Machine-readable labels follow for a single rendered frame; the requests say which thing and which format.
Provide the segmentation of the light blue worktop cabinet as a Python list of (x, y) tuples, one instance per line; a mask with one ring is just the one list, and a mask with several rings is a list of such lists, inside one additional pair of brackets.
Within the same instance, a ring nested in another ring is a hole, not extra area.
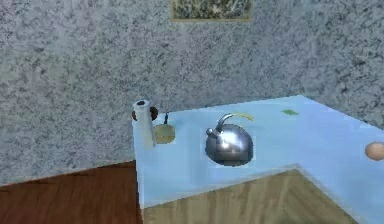
[[(287, 115), (282, 110), (299, 115)], [(206, 130), (227, 113), (254, 143), (251, 162), (221, 166), (205, 154)], [(384, 130), (304, 96), (290, 96), (168, 114), (176, 137), (153, 149), (135, 145), (139, 202), (151, 207), (252, 178), (299, 168), (359, 224), (384, 224), (384, 161), (365, 155)]]

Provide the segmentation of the brown egg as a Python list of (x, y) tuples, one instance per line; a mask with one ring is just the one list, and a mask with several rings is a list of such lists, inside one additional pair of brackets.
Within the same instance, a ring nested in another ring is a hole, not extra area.
[(384, 160), (384, 143), (372, 142), (365, 147), (366, 156), (374, 161)]

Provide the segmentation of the framed wall picture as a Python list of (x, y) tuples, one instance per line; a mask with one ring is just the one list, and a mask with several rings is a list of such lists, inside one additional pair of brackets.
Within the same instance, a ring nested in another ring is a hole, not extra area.
[(253, 0), (170, 0), (173, 21), (249, 21)]

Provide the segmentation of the white paper towel roll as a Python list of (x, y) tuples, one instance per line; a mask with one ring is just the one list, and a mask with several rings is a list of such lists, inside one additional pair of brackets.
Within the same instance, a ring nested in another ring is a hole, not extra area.
[(142, 99), (133, 103), (134, 141), (142, 149), (153, 149), (156, 146), (150, 108), (151, 104), (148, 100)]

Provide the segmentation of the yellow curved peel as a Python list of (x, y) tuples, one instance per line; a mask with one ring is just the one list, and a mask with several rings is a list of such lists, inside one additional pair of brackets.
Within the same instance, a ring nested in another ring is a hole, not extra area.
[(233, 113), (232, 114), (233, 116), (238, 116), (238, 117), (243, 117), (243, 118), (246, 118), (250, 121), (254, 121), (254, 117), (249, 115), (249, 114), (245, 114), (245, 113)]

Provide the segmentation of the silver metal kettle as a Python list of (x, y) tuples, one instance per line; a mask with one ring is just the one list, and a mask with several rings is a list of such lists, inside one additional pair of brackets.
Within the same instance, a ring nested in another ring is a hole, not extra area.
[(254, 156), (250, 134), (235, 124), (226, 124), (233, 113), (223, 115), (215, 128), (206, 130), (205, 153), (213, 162), (223, 166), (242, 166)]

